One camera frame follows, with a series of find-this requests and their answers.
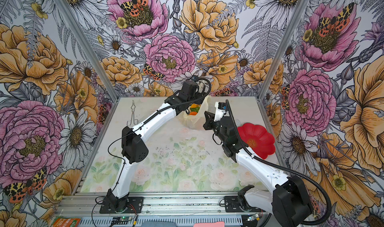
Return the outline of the translucent yellowish plastic bag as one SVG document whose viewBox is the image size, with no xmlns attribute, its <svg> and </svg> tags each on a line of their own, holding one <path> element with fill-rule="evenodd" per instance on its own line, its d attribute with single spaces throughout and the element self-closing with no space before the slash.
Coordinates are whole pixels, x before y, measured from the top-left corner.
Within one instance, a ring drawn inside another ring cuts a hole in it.
<svg viewBox="0 0 384 227">
<path fill-rule="evenodd" d="M 205 112 L 209 110 L 212 97 L 207 96 L 201 105 L 193 104 L 190 108 L 190 114 L 183 113 L 183 126 L 193 130 L 203 130 L 206 122 Z"/>
</svg>

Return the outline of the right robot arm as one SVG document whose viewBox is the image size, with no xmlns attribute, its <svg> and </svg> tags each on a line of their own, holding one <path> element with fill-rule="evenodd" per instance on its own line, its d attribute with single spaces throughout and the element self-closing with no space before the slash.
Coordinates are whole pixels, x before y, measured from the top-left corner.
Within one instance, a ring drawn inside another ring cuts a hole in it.
<svg viewBox="0 0 384 227">
<path fill-rule="evenodd" d="M 228 102 L 216 102 L 215 113 L 205 112 L 205 130 L 212 130 L 221 141 L 225 155 L 253 174 L 267 191 L 257 190 L 248 185 L 238 191 L 236 199 L 226 202 L 229 212 L 253 212 L 263 210 L 275 216 L 283 227 L 296 227 L 313 213 L 309 195 L 303 181 L 294 175 L 285 174 L 281 166 L 260 159 L 259 156 L 241 140 L 234 124 Z"/>
</svg>

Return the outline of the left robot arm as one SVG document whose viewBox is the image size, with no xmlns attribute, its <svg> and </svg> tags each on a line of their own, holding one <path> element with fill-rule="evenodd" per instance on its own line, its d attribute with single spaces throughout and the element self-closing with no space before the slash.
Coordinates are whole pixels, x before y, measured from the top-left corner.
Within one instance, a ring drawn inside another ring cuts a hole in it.
<svg viewBox="0 0 384 227">
<path fill-rule="evenodd" d="M 151 116 L 134 127 L 125 127 L 122 130 L 122 156 L 121 167 L 116 183 L 107 191 L 101 203 L 101 214 L 123 213 L 131 209 L 133 213 L 140 211 L 139 199 L 131 204 L 129 193 L 131 182 L 137 171 L 138 163 L 142 162 L 149 154 L 146 142 L 164 124 L 189 110 L 192 104 L 201 104 L 210 94 L 212 85 L 205 78 L 187 80 L 182 89 L 169 96 L 161 107 Z"/>
</svg>

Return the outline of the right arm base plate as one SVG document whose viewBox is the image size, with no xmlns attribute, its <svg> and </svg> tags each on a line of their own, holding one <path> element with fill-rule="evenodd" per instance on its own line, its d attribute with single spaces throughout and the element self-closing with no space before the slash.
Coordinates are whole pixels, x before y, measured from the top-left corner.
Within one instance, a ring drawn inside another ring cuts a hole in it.
<svg viewBox="0 0 384 227">
<path fill-rule="evenodd" d="M 240 197 L 235 196 L 225 196 L 224 197 L 224 208 L 226 213 L 256 213 L 261 212 L 262 209 L 250 207 L 245 204 L 244 200 L 241 200 Z"/>
</svg>

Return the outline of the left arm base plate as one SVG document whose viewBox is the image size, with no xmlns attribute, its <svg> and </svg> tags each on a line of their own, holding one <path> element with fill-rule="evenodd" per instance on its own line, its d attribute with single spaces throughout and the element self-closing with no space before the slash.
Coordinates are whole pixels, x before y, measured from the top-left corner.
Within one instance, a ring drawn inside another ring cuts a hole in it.
<svg viewBox="0 0 384 227">
<path fill-rule="evenodd" d="M 144 203 L 143 197 L 105 197 L 100 207 L 100 214 L 140 214 Z"/>
</svg>

